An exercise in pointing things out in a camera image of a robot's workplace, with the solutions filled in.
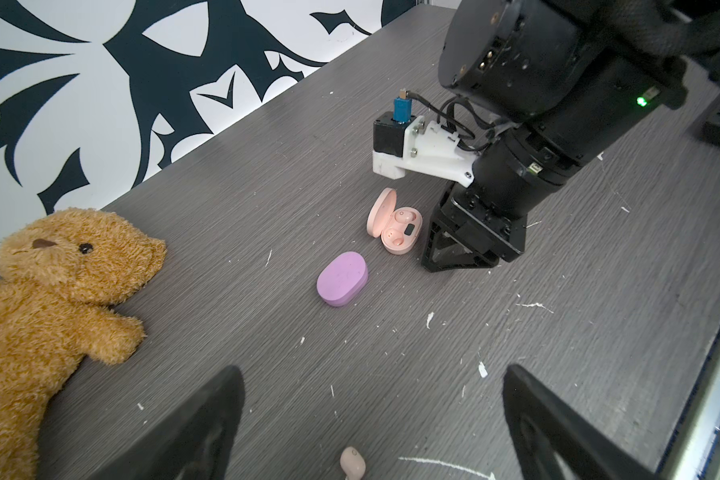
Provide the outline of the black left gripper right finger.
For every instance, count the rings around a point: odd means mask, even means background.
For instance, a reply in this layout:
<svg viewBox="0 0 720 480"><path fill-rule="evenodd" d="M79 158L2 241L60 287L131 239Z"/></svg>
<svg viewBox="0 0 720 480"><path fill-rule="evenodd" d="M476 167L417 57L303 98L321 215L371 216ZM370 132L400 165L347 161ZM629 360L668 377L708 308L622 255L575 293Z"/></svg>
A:
<svg viewBox="0 0 720 480"><path fill-rule="evenodd" d="M525 479L657 479L519 364L507 366L505 421Z"/></svg>

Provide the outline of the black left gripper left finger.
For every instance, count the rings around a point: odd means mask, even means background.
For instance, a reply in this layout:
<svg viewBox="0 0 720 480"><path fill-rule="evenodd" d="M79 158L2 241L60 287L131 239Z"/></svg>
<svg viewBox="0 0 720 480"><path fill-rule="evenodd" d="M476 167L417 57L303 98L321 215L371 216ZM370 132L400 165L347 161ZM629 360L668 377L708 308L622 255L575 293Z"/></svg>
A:
<svg viewBox="0 0 720 480"><path fill-rule="evenodd" d="M229 365L93 479L222 479L245 402L241 370Z"/></svg>

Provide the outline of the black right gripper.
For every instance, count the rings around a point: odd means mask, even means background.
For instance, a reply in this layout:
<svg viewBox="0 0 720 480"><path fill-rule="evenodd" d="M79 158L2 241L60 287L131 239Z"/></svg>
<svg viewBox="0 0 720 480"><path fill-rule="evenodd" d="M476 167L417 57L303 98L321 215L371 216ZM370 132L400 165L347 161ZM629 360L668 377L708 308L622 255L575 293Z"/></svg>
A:
<svg viewBox="0 0 720 480"><path fill-rule="evenodd" d="M429 272L490 269L525 251L528 214L582 169L528 128L508 131L449 186L434 211L421 265Z"/></svg>

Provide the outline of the pink earbud charging case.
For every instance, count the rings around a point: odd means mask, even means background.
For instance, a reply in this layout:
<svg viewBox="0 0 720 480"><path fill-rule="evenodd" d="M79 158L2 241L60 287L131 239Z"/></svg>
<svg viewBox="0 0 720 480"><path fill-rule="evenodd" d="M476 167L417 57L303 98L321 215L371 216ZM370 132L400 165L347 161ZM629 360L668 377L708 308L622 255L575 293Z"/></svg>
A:
<svg viewBox="0 0 720 480"><path fill-rule="evenodd" d="M366 222L367 233L373 238L379 238L384 248L393 255L404 255L415 246L422 231L422 215L413 223L401 224L394 218L397 206L397 192L393 188L385 188L376 199Z"/></svg>

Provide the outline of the purple earbud charging case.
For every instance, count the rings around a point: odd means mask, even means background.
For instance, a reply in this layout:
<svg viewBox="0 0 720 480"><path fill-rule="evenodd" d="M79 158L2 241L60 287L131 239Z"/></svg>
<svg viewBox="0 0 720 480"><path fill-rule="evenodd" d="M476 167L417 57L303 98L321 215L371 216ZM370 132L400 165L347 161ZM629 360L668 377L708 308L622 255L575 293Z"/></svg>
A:
<svg viewBox="0 0 720 480"><path fill-rule="evenodd" d="M354 251L333 259L319 274L316 290L329 306L347 305L366 285L369 271L364 257Z"/></svg>

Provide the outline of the pink earbud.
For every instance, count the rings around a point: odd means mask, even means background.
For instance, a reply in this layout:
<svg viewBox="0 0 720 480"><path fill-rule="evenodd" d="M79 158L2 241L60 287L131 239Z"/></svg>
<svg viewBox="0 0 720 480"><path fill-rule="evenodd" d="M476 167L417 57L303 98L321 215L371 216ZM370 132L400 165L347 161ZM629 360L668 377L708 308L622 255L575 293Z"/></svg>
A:
<svg viewBox="0 0 720 480"><path fill-rule="evenodd" d="M401 208L395 211L394 218L401 224L413 223L418 218L418 213L415 209Z"/></svg>
<svg viewBox="0 0 720 480"><path fill-rule="evenodd" d="M364 458L356 448L346 447L340 455L339 463L346 480L363 479L367 466Z"/></svg>

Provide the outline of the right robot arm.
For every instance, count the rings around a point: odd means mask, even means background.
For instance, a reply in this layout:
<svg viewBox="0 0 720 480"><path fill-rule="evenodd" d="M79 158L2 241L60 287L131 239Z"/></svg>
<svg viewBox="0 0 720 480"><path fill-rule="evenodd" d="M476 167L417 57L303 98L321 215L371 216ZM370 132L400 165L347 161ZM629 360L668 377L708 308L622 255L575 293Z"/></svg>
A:
<svg viewBox="0 0 720 480"><path fill-rule="evenodd" d="M689 61L720 84L720 1L464 1L450 24L437 110L484 108L466 186L439 201L431 272L492 268L525 249L528 213L659 106L680 108Z"/></svg>

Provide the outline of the brown teddy bear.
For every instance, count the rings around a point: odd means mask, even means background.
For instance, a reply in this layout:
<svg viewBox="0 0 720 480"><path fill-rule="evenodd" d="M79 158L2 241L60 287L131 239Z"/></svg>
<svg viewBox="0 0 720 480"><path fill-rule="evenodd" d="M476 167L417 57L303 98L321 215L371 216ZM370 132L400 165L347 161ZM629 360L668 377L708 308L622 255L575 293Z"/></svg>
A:
<svg viewBox="0 0 720 480"><path fill-rule="evenodd" d="M145 336L116 306L162 268L163 240L121 216L69 208L0 244L0 479L32 479L51 398L84 358L117 365Z"/></svg>

